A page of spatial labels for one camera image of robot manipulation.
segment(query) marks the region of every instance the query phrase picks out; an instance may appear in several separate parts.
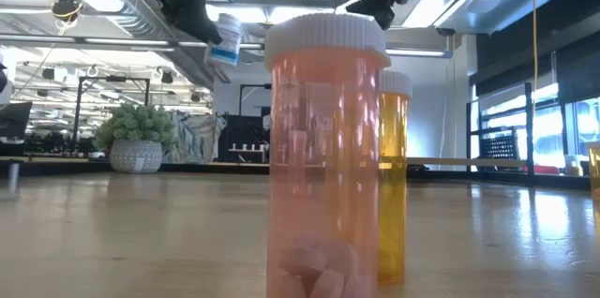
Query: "pill bottle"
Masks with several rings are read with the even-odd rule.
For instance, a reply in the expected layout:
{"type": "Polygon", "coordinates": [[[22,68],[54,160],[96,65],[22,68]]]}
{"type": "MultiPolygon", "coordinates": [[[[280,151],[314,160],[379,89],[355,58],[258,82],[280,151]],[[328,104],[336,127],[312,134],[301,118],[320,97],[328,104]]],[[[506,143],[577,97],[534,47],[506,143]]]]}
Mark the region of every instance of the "pill bottle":
{"type": "Polygon", "coordinates": [[[406,230],[407,107],[413,94],[408,75],[385,71],[379,79],[380,194],[379,284],[404,282],[406,230]]]}
{"type": "Polygon", "coordinates": [[[378,79],[372,19],[311,14],[273,26],[267,298],[374,298],[378,79]]]}

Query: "table surface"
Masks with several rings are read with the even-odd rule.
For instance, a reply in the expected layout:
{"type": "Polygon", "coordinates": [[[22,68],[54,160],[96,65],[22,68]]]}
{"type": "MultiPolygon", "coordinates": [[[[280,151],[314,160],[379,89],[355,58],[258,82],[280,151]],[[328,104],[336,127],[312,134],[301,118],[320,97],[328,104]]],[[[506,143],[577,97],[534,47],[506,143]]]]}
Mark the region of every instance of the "table surface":
{"type": "MultiPolygon", "coordinates": [[[[0,201],[0,297],[263,298],[268,176],[21,178],[0,201]]],[[[600,296],[587,192],[413,184],[407,284],[381,297],[600,296]]]]}

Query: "pipe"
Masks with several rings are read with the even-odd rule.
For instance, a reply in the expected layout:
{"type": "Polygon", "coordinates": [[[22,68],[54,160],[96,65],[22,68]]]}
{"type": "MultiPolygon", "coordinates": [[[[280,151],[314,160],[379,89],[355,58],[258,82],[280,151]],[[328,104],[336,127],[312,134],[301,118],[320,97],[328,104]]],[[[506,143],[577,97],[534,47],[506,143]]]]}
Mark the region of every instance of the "pipe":
{"type": "MultiPolygon", "coordinates": [[[[175,39],[175,33],[169,25],[153,10],[147,0],[85,0],[95,9],[105,12],[119,11],[124,16],[108,17],[108,19],[133,37],[150,39],[175,39]]],[[[214,77],[207,71],[202,63],[196,62],[181,49],[163,53],[176,66],[186,78],[201,86],[212,88],[214,77]]]]}

